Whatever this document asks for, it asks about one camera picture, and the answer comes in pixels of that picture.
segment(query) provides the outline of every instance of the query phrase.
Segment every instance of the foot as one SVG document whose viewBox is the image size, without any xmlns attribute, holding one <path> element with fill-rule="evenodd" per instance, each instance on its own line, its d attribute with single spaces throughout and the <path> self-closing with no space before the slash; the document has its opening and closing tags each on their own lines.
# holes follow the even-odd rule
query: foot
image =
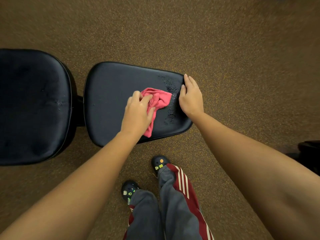
<svg viewBox="0 0 320 240">
<path fill-rule="evenodd" d="M 122 198 L 130 205 L 131 198 L 136 190 L 140 189 L 139 185 L 133 180 L 127 180 L 121 188 Z"/>
<path fill-rule="evenodd" d="M 154 169 L 155 175 L 158 177 L 158 172 L 161 168 L 163 168 L 166 164 L 170 163 L 169 159 L 163 155 L 154 156 L 151 159 L 151 165 Z"/>
</svg>

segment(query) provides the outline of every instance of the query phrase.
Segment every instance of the speckled carpet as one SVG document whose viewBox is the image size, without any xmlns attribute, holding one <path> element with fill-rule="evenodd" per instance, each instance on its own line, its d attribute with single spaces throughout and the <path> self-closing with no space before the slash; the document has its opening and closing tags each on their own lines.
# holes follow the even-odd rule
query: speckled carpet
<svg viewBox="0 0 320 240">
<path fill-rule="evenodd" d="M 320 0 L 0 0 L 0 47 L 53 54 L 79 94 L 101 61 L 187 73 L 208 114 L 287 152 L 320 138 L 319 23 Z M 58 157 L 0 168 L 0 231 L 98 150 L 78 128 Z M 195 126 L 134 148 L 89 239 L 122 239 L 124 180 L 158 195 L 155 154 L 193 182 L 215 239 L 271 239 Z"/>
</svg>

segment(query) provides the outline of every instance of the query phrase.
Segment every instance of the pants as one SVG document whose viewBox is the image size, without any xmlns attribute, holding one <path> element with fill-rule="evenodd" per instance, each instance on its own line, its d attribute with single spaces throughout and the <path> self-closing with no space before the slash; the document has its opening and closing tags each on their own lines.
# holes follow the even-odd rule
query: pants
<svg viewBox="0 0 320 240">
<path fill-rule="evenodd" d="M 182 169 L 168 163 L 159 170 L 158 179 L 162 210 L 153 193 L 136 190 L 130 201 L 132 213 L 123 239 L 214 240 Z"/>
</svg>

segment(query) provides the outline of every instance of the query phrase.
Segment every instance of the seat cushion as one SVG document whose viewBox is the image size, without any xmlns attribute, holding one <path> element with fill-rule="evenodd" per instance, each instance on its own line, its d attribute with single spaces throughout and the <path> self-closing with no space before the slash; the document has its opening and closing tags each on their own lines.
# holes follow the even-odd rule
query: seat cushion
<svg viewBox="0 0 320 240">
<path fill-rule="evenodd" d="M 0 165 L 53 157 L 71 118 L 69 75 L 55 57 L 37 50 L 0 49 Z"/>
<path fill-rule="evenodd" d="M 133 92 L 156 88 L 172 93 L 170 104 L 157 111 L 150 138 L 138 143 L 177 135 L 188 130 L 192 122 L 182 112 L 179 92 L 183 75 L 117 62 L 96 64 L 89 72 L 83 95 L 84 119 L 94 144 L 102 147 L 121 129 L 127 100 Z"/>
</svg>

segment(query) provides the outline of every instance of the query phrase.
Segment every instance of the cleaning cloth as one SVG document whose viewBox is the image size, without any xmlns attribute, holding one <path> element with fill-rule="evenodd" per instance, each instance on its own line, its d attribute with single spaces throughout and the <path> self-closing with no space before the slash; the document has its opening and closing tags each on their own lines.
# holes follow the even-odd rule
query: cleaning cloth
<svg viewBox="0 0 320 240">
<path fill-rule="evenodd" d="M 150 137 L 153 129 L 153 122 L 156 118 L 157 110 L 162 109 L 169 105 L 172 94 L 170 92 L 165 92 L 165 91 L 154 89 L 154 88 L 146 88 L 141 92 L 141 94 L 142 96 L 146 96 L 150 94 L 153 95 L 152 99 L 149 101 L 146 112 L 149 113 L 149 110 L 153 107 L 155 107 L 155 110 L 153 112 L 152 121 L 148 129 L 146 130 L 146 132 L 143 134 L 146 137 Z"/>
</svg>

